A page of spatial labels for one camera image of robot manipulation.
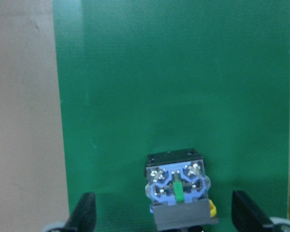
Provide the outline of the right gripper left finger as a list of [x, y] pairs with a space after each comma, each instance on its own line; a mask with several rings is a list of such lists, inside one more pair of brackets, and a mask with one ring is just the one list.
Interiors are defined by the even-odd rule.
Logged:
[[97, 222], [96, 195], [83, 193], [66, 222], [56, 222], [42, 228], [43, 232], [93, 232]]

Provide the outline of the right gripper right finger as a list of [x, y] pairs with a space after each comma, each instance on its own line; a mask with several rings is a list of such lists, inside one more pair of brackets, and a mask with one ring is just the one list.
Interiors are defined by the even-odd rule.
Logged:
[[243, 190], [232, 192], [232, 223], [238, 232], [290, 232], [290, 220], [269, 217]]

